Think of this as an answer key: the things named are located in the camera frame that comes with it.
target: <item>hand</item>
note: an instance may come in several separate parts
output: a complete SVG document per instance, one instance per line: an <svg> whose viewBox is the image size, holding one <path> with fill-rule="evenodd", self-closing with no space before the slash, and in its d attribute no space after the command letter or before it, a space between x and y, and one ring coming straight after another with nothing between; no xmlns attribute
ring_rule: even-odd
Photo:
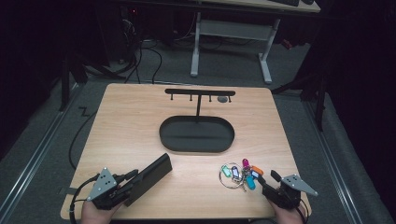
<svg viewBox="0 0 396 224"><path fill-rule="evenodd" d="M93 202L85 201L82 205L81 224L108 224L121 206L122 203L119 203L111 210L100 210Z"/></svg>
<svg viewBox="0 0 396 224"><path fill-rule="evenodd" d="M276 220L278 224L302 224L303 220L296 209L283 209L278 207L272 201L268 200L268 203L274 208ZM305 217L305 209L300 205L298 207L301 213Z"/></svg>

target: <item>desk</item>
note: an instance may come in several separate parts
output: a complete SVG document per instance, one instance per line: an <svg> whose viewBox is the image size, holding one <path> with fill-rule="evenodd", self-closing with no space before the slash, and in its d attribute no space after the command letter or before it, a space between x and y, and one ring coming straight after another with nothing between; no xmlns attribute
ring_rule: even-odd
<svg viewBox="0 0 396 224"><path fill-rule="evenodd" d="M227 119L234 128L235 139L220 154L175 153L161 143L159 129L174 115L194 115L197 98L170 95L168 88L235 91L231 103L209 102L202 98L201 115ZM127 85L110 84L96 115L87 144L81 155L71 188L107 167L112 174L140 171L168 153L173 170L131 206L123 206L114 218L259 218L272 217L273 210L257 183L255 190L227 189L219 182L219 169L227 162L251 165L264 170L267 182L279 184L270 171L280 175L297 174L280 117L271 92L264 88ZM79 198L86 198L87 186ZM309 207L306 195L302 198ZM61 211L68 219L72 197L66 196ZM76 217L82 203L76 204Z"/></svg>
<svg viewBox="0 0 396 224"><path fill-rule="evenodd" d="M297 7L262 0L200 0L199 2L200 4L201 2L208 2L217 4L231 4L244 7L264 7L276 10L290 10L298 12L320 12L320 7L315 2L312 5L307 5L300 1L299 6ZM195 27L195 46L192 53L191 76L198 76L200 35L217 35L264 41L265 46L263 52L259 54L259 60L264 81L267 84L271 84L272 79L268 69L267 57L274 42L279 23L280 19L275 19L274 24L272 25L201 20L201 13L198 13Z"/></svg>

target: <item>wooden tabletop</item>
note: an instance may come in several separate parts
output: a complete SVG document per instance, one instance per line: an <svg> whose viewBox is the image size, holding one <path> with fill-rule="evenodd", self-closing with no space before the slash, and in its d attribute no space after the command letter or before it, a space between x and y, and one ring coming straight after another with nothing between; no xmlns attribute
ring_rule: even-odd
<svg viewBox="0 0 396 224"><path fill-rule="evenodd" d="M197 97L170 95L165 89L235 91L231 103L203 96L202 116L228 120L234 128L233 144L224 152L175 153L161 143L159 129L164 120L175 115L195 115ZM265 88L203 87L110 84L96 115L90 136L78 163L71 188L107 167L111 174L140 171L168 153L173 170L131 206L122 206L115 219L157 218L259 218L272 217L274 211L256 182L255 190L227 189L219 182L220 167L227 162L251 165L264 170L264 178L273 187L279 183L270 176L298 174L290 146L271 92ZM92 185L78 199L84 199ZM303 200L309 207L306 195ZM61 211L68 219L72 197L66 196ZM76 203L80 218L82 203Z"/></svg>
<svg viewBox="0 0 396 224"><path fill-rule="evenodd" d="M296 12L320 12L320 7L316 2L312 5L308 5L300 0L299 6L293 7L285 4L280 4L277 2L272 2L268 0L200 0L201 2L217 3L217 4L232 4L245 7L265 7L271 9L280 9Z"/></svg>

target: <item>gray carpet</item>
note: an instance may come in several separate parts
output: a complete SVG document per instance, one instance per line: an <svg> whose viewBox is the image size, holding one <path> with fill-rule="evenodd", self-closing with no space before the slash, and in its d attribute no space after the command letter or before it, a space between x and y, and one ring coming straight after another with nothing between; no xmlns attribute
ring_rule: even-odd
<svg viewBox="0 0 396 224"><path fill-rule="evenodd" d="M158 84L174 82L269 89L291 81L309 49L309 46L303 46L286 50L282 46L274 45L268 58L274 82L272 85L266 85L255 52L259 52L261 44L254 42L236 46L223 43L219 48L216 43L203 45L205 49L201 51L200 74L196 78L189 75L192 48L189 42L181 42L180 45L174 45L172 48L161 44L154 45L153 42L148 42L145 46L154 46L152 49L161 53L162 65L155 78ZM142 62L138 68L141 82L150 82L159 64L158 54L143 50ZM69 223L67 220L62 220L59 215L64 201L62 191L70 185L74 173L68 161L68 150L78 129L87 120L86 115L97 110L106 85L112 82L117 81L90 76L88 83L79 89L81 92L76 96L67 113L63 114L64 119L59 131L53 136L48 152L7 219L7 223ZM131 76L129 82L137 82L136 74ZM318 137L312 118L307 113L309 104L302 103L297 93L297 91L287 91L275 95L274 98L301 177L319 193L318 197L309 197L313 208L309 223L351 223L326 163L322 151L323 140ZM60 94L61 88L58 84L53 89L50 99L31 117L28 127L18 142L1 161L0 169L3 172L0 182L0 202L7 198L46 130L54 118L59 116ZM74 164L78 163L92 123L93 119L83 127L72 147ZM323 127L324 132L321 134L350 189L361 222L394 223L361 166L329 97L326 97Z"/></svg>

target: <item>dark background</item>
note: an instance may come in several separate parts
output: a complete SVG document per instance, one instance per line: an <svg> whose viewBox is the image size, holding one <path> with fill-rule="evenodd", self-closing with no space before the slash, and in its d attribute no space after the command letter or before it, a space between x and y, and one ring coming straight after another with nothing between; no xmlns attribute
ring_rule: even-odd
<svg viewBox="0 0 396 224"><path fill-rule="evenodd" d="M326 67L327 92L348 136L372 178L382 201L395 218L396 187L392 178L396 145L396 6L394 1L320 0L322 15L349 17L347 22L281 22L276 42L312 44L297 78ZM0 152L3 158L29 117L50 96L62 73L62 61L75 50L102 65L123 58L120 33L103 29L104 18L117 19L91 3L73 1L6 1L1 6ZM148 35L172 45L174 30L189 29L191 13L142 10ZM114 44L107 36L120 41ZM337 49L328 59L329 51Z"/></svg>

